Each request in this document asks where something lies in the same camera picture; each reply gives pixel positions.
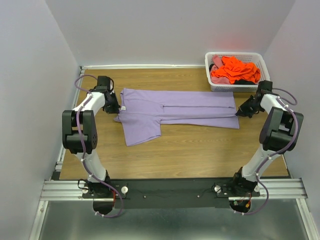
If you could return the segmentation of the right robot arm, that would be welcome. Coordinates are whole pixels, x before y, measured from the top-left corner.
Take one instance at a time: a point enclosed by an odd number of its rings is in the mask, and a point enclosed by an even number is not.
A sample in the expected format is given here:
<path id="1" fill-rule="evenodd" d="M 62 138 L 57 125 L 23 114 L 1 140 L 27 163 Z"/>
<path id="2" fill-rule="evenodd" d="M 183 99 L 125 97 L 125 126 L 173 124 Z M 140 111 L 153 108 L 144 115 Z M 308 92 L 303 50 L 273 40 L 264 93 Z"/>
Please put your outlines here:
<path id="1" fill-rule="evenodd" d="M 297 144 L 304 115 L 293 111 L 290 105 L 295 106 L 298 101 L 293 98 L 294 102 L 290 102 L 273 90 L 271 81 L 259 82 L 255 95 L 250 96 L 236 113 L 239 117 L 249 118 L 259 112 L 267 113 L 259 135 L 259 148 L 251 160 L 234 174 L 230 183 L 229 189 L 236 196 L 252 193 L 271 162 L 292 151 Z"/>

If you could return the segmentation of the purple t shirt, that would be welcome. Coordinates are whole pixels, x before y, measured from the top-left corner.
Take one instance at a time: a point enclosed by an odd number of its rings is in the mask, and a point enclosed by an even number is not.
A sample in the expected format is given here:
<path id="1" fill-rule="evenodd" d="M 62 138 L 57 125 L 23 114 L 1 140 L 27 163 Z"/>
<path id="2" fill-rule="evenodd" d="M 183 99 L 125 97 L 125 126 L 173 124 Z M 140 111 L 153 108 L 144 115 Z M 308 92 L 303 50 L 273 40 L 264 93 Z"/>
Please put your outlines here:
<path id="1" fill-rule="evenodd" d="M 162 125 L 239 129 L 232 92 L 155 91 L 125 88 L 115 121 L 122 124 L 128 147 L 162 135 Z"/>

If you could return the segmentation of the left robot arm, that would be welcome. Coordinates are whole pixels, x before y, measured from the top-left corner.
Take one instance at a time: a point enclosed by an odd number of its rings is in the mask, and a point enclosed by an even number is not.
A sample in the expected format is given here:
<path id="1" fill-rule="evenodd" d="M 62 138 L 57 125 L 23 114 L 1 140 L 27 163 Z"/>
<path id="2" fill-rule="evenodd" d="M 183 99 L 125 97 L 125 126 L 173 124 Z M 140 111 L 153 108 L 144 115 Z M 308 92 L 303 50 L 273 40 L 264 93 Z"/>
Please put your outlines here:
<path id="1" fill-rule="evenodd" d="M 84 89 L 78 81 L 84 77 L 96 80 L 92 89 Z M 87 174 L 87 190 L 101 198 L 110 192 L 113 196 L 121 194 L 111 184 L 108 171 L 102 166 L 98 153 L 98 131 L 96 114 L 103 110 L 107 114 L 118 114 L 120 105 L 114 91 L 115 83 L 108 76 L 95 77 L 90 74 L 81 75 L 74 82 L 75 87 L 86 93 L 85 99 L 72 110 L 62 113 L 62 145 L 75 155 L 83 165 Z"/>

